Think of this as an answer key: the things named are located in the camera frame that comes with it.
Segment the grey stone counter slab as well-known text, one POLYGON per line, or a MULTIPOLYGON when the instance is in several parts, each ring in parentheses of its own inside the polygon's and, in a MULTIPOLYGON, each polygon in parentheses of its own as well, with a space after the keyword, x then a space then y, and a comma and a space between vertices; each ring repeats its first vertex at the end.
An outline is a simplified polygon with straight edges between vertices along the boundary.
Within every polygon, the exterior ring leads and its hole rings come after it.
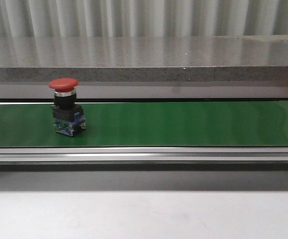
POLYGON ((288 35, 0 37, 0 99, 286 99, 288 35))

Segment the green conveyor belt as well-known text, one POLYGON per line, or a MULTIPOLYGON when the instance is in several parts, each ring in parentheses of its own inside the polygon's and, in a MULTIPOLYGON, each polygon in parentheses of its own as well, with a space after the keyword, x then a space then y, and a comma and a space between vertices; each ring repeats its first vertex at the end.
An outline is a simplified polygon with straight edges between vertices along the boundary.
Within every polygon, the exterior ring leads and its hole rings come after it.
POLYGON ((84 104, 86 129, 55 132, 49 104, 0 105, 0 147, 288 146, 288 101, 84 104))

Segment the white pleated curtain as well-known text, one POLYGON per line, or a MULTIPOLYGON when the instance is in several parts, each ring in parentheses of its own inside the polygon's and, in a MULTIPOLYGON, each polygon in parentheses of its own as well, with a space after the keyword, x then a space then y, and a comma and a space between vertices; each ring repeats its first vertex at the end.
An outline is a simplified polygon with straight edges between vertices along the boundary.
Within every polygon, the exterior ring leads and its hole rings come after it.
POLYGON ((288 35, 288 0, 0 0, 0 36, 288 35))

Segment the aluminium conveyor front rail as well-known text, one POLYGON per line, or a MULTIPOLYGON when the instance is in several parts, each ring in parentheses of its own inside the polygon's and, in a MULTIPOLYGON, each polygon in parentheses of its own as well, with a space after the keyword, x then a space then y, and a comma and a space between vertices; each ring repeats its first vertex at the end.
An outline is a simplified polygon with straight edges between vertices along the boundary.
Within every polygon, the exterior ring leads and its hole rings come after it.
POLYGON ((0 171, 282 171, 288 147, 0 148, 0 171))

